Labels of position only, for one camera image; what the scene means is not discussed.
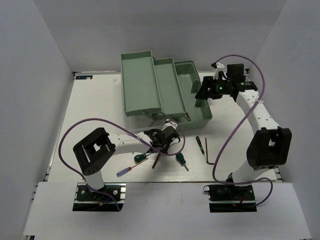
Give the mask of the large red hex key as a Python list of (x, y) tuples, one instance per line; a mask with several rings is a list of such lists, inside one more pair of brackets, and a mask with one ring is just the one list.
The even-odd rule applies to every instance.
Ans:
[(152, 167), (151, 167), (152, 169), (154, 169), (154, 168), (156, 167), (156, 165), (157, 165), (160, 157), (161, 157), (161, 154), (158, 154), (157, 157), (156, 157), (156, 159), (155, 159), (155, 161), (154, 161), (154, 163), (153, 163), (153, 165), (152, 165)]

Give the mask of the stubby green screwdriver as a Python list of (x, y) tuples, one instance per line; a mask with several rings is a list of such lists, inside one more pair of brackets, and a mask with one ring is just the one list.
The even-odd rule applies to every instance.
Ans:
[(150, 155), (149, 153), (141, 153), (141, 154), (138, 154), (138, 155), (136, 155), (136, 156), (134, 157), (134, 162), (135, 162), (136, 164), (138, 164), (138, 163), (142, 162), (143, 160), (147, 159), (149, 155)]
[(182, 167), (186, 169), (187, 172), (189, 171), (184, 155), (181, 152), (175, 156), (175, 159)]

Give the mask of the slim green black screwdriver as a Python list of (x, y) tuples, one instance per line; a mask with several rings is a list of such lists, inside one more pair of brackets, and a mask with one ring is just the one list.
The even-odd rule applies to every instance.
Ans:
[(200, 151), (201, 151), (201, 154), (204, 156), (204, 155), (205, 155), (205, 151), (204, 151), (202, 142), (201, 142), (201, 140), (200, 140), (200, 137), (199, 137), (199, 136), (196, 136), (196, 137), (195, 137), (195, 140), (196, 140), (196, 142), (197, 142), (197, 145), (199, 146), (199, 149), (200, 149)]

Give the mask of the green toolbox with clear lid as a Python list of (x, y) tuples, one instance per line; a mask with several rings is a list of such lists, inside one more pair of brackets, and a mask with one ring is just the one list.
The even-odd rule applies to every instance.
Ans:
[(174, 119), (184, 130), (193, 130), (212, 119), (209, 103), (195, 98), (202, 83), (194, 61), (157, 59), (150, 50), (123, 53), (120, 59), (127, 129), (158, 128), (166, 119)]

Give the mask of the blue handled screwdriver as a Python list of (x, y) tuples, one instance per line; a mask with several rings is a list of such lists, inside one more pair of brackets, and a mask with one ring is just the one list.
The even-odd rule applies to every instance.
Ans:
[(127, 167), (127, 168), (124, 168), (124, 169), (120, 170), (119, 172), (116, 173), (116, 176), (117, 176), (117, 177), (121, 177), (121, 176), (127, 174), (127, 173), (130, 172), (133, 168), (135, 168), (135, 167), (139, 166), (140, 164), (144, 163), (146, 160), (148, 160), (148, 158), (142, 160), (141, 162), (136, 163), (136, 164), (133, 165), (133, 166), (129, 166), (129, 167)]

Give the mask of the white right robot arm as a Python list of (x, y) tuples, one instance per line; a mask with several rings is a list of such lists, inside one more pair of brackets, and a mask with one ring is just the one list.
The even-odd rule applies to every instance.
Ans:
[(244, 187), (251, 185), (263, 173), (284, 165), (288, 158), (292, 132), (282, 128), (271, 117), (261, 100), (262, 93), (244, 75), (244, 65), (212, 64), (213, 76), (203, 78), (200, 89), (195, 95), (197, 101), (220, 99), (224, 95), (233, 98), (242, 109), (253, 131), (253, 138), (246, 150), (246, 161), (232, 172), (231, 182), (225, 188), (226, 195), (236, 200), (244, 193)]

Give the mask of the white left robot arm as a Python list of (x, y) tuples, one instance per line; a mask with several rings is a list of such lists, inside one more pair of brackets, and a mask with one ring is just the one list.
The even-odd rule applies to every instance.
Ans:
[(151, 129), (137, 134), (109, 134), (99, 127), (73, 147), (82, 174), (89, 185), (88, 193), (99, 200), (105, 196), (106, 187), (101, 169), (113, 155), (126, 153), (155, 153), (154, 148), (167, 153), (170, 144), (179, 137), (177, 124), (167, 122), (162, 129)]

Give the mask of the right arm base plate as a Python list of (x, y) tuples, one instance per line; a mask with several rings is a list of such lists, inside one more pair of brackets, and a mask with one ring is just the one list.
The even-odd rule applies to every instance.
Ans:
[(203, 187), (209, 196), (211, 213), (250, 213), (257, 212), (254, 190), (249, 186), (210, 184)]

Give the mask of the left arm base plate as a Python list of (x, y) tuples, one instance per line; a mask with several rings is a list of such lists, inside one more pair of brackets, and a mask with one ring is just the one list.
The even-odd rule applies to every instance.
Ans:
[(84, 183), (78, 183), (73, 201), (73, 212), (119, 212), (124, 205), (126, 197), (125, 183), (105, 183), (101, 192), (109, 195), (90, 191)]

